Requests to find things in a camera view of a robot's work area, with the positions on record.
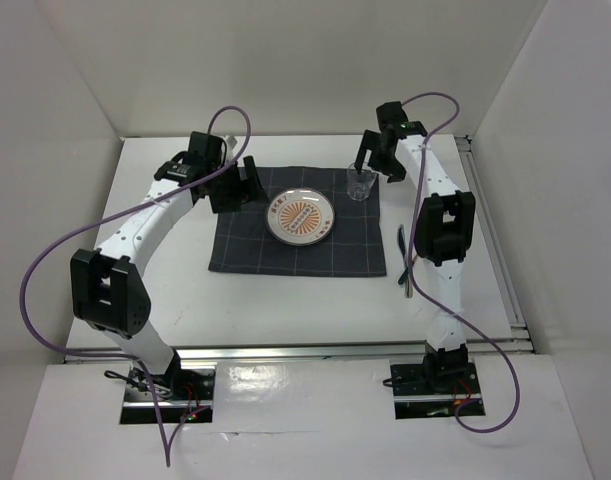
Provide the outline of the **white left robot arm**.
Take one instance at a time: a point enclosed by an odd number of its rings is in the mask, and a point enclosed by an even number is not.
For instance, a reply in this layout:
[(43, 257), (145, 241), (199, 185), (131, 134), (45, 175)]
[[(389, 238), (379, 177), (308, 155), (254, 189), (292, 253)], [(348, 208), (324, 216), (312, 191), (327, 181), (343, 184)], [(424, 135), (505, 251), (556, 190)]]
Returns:
[(164, 162), (138, 208), (92, 250), (70, 260), (73, 312), (132, 357), (140, 379), (161, 399), (197, 376), (149, 320), (152, 304), (143, 275), (168, 233), (201, 199), (213, 213), (237, 212), (266, 199), (252, 157), (232, 136), (194, 132), (186, 149)]

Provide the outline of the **green handled gold fork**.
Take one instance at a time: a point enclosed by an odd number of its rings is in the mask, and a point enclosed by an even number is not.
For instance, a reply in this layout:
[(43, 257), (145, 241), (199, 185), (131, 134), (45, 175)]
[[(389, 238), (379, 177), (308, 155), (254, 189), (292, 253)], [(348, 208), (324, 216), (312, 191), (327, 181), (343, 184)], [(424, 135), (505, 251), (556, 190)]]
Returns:
[[(414, 254), (412, 259), (411, 259), (411, 265), (414, 266), (416, 261), (417, 261), (418, 255)], [(403, 272), (401, 273), (401, 275), (398, 278), (397, 284), (399, 286), (404, 286), (406, 284), (406, 282), (409, 279), (409, 267), (406, 266), (403, 270)]]

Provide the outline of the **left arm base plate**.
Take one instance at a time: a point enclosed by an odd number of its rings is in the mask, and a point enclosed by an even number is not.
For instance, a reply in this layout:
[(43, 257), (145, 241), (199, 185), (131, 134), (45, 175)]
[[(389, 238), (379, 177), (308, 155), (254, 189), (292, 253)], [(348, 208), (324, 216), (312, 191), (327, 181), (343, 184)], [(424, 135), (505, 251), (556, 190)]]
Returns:
[[(178, 386), (171, 390), (156, 386), (161, 418), (164, 424), (176, 424), (185, 418), (189, 424), (207, 424), (213, 420), (213, 397), (216, 367), (201, 366), (183, 373)], [(143, 374), (132, 368), (125, 380), (121, 425), (148, 425), (157, 422), (154, 401)]]

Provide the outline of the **orange sunburst patterned plate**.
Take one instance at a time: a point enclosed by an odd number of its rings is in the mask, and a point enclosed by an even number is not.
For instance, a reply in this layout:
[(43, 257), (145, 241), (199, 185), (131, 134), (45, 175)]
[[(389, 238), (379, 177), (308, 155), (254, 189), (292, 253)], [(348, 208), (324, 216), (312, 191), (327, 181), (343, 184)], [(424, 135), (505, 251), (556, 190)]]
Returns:
[(291, 246), (309, 246), (324, 240), (335, 224), (335, 210), (321, 192), (287, 189), (272, 198), (265, 213), (269, 233)]

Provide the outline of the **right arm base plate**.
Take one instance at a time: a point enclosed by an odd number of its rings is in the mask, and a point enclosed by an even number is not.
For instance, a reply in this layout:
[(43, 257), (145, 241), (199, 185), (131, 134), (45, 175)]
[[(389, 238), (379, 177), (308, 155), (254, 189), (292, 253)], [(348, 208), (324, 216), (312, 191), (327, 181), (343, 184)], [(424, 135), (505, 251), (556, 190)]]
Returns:
[(431, 383), (421, 364), (392, 364), (382, 381), (392, 391), (397, 420), (484, 416), (485, 407), (477, 370), (470, 362), (463, 373)]

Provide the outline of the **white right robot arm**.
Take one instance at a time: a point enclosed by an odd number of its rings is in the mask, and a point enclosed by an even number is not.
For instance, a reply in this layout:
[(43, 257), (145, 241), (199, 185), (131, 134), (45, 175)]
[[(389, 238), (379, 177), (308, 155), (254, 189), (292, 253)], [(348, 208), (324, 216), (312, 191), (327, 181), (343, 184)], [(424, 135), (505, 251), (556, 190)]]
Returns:
[(390, 183), (410, 177), (417, 189), (411, 246), (404, 259), (420, 264), (427, 285), (420, 295), (437, 307), (425, 341), (421, 373), (412, 381), (433, 393), (445, 393), (465, 375), (469, 364), (466, 337), (459, 316), (463, 312), (461, 276), (471, 247), (476, 200), (450, 178), (428, 142), (428, 132), (411, 121), (400, 101), (376, 108), (378, 129), (363, 134), (354, 162), (367, 166)]

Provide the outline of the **dark checked cloth placemat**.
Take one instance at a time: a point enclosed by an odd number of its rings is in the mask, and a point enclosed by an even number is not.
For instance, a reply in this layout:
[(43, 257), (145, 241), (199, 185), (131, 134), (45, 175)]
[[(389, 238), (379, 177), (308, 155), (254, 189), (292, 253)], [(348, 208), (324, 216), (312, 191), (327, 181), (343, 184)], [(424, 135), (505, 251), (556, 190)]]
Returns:
[(379, 186), (364, 201), (347, 195), (340, 168), (260, 167), (269, 198), (289, 188), (312, 188), (331, 201), (331, 233), (310, 246), (280, 242), (268, 230), (267, 206), (253, 202), (218, 216), (208, 270), (218, 273), (323, 278), (378, 278), (387, 275), (380, 228)]

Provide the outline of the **clear drinking glass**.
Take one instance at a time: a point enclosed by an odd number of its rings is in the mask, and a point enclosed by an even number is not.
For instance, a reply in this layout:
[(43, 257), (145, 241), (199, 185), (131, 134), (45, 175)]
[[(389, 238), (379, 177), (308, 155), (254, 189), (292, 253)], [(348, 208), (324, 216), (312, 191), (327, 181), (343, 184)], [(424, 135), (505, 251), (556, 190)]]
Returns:
[(367, 168), (358, 170), (351, 164), (346, 171), (347, 195), (354, 201), (367, 200), (377, 179), (377, 172)]

